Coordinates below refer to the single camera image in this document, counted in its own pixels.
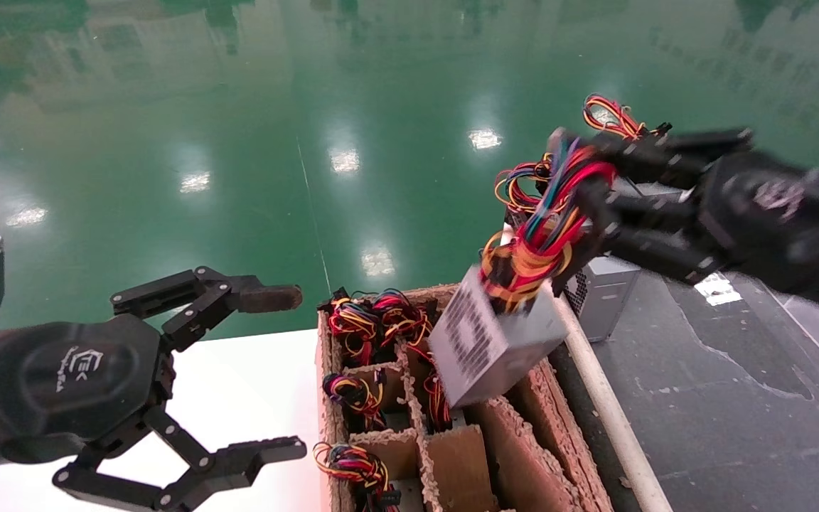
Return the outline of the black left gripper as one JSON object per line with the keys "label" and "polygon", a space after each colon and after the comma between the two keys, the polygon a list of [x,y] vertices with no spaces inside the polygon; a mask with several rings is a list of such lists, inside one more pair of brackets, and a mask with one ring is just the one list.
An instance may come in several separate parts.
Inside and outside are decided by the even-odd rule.
{"label": "black left gripper", "polygon": [[[184,352],[233,312],[289,311],[302,301],[298,285],[263,285],[253,274],[198,267],[114,294],[114,314],[133,316],[0,331],[2,447],[85,444],[53,476],[54,486],[119,510],[194,511],[219,492],[250,487],[267,464],[305,457],[306,445],[299,437],[278,437],[209,452],[163,406],[154,406],[171,395],[168,352]],[[139,320],[175,308],[181,311],[162,334]],[[178,480],[159,487],[98,471],[149,433],[188,465]]]}

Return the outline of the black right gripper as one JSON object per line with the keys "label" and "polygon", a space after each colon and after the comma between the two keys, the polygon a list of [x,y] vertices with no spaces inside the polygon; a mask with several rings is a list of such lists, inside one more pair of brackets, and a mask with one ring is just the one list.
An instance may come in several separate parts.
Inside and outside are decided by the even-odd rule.
{"label": "black right gripper", "polygon": [[[552,187],[574,189],[586,218],[559,295],[594,258],[612,256],[695,285],[731,267],[819,262],[819,166],[796,166],[751,147],[751,130],[621,136],[552,133]],[[667,195],[615,191],[619,182],[701,188],[700,210]]]}

